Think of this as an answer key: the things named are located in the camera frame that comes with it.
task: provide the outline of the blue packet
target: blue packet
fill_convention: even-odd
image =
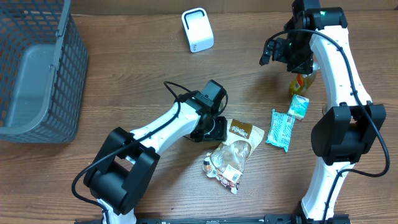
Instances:
[[[304,118],[309,104],[310,100],[308,98],[295,94],[287,114],[301,120]]]
[[[272,110],[271,127],[266,143],[289,150],[295,118]]]

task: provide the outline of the robotic arm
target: robotic arm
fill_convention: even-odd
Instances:
[[[226,139],[226,119],[218,116],[222,112],[219,108],[224,96],[226,90],[210,80],[202,92],[189,91],[178,96],[178,102],[151,124],[130,133],[116,128],[109,134],[93,163],[129,146],[116,156],[127,159],[134,166],[128,171],[114,161],[116,156],[113,156],[86,173],[84,184],[90,188],[92,196],[108,210],[109,223],[104,218],[104,224],[135,224],[133,208],[144,195],[160,154],[180,137],[190,134],[195,142]],[[171,123],[156,131],[171,120]],[[153,134],[149,138],[138,141],[150,133]]]
[[[285,31],[276,34],[287,33],[287,38],[272,40],[273,36],[267,40],[260,65],[268,64],[272,56],[272,60],[286,63],[289,72],[310,74],[315,54],[327,95],[325,115],[311,133],[313,151],[318,156],[315,171],[293,221],[296,224],[321,223],[327,209],[325,220],[333,223],[341,220],[345,223],[348,216],[333,217],[333,210],[347,172],[337,179],[334,190],[333,182],[339,171],[354,167],[361,155],[370,150],[376,138],[376,133],[360,106],[365,105],[377,130],[380,130],[386,118],[386,111],[383,105],[372,104],[359,79],[349,49],[347,21],[343,10],[339,7],[322,9],[319,0],[296,0],[292,9],[294,16],[285,25]],[[330,40],[308,30],[331,38],[342,49],[337,49]],[[345,52],[347,62],[340,50]],[[353,93],[346,63],[351,67],[356,93]]]

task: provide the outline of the brown label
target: brown label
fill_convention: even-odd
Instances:
[[[241,136],[242,138],[249,139],[252,128],[253,125],[251,124],[242,123],[233,119],[229,131],[233,134]]]

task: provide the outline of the wooden tabletop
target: wooden tabletop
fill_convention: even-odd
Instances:
[[[381,178],[349,174],[336,213],[352,223],[397,223],[398,209],[398,13],[346,12],[354,61],[373,102],[387,118],[381,133],[391,169]],[[76,199],[73,178],[90,164],[112,129],[146,125],[173,103],[163,81],[201,90],[208,80],[229,95],[227,118],[269,131],[271,111],[286,112],[294,74],[282,63],[260,67],[265,40],[283,29],[291,13],[210,14],[212,49],[191,54],[180,15],[75,16],[90,53],[90,67],[76,140],[71,144],[0,146],[0,223],[61,224],[101,218],[101,210]],[[319,74],[308,91],[310,107],[294,125],[289,152],[265,143],[246,161],[239,192],[233,195],[201,165],[218,143],[180,139],[162,154],[138,217],[253,217],[291,213],[305,195],[316,156],[310,132],[322,117],[325,87]],[[377,140],[356,168],[379,172],[384,155]],[[82,182],[78,191],[90,197]]]

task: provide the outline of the small white box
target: small white box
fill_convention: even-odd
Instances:
[[[214,45],[213,31],[204,9],[199,7],[185,11],[181,19],[192,53],[209,49]]]

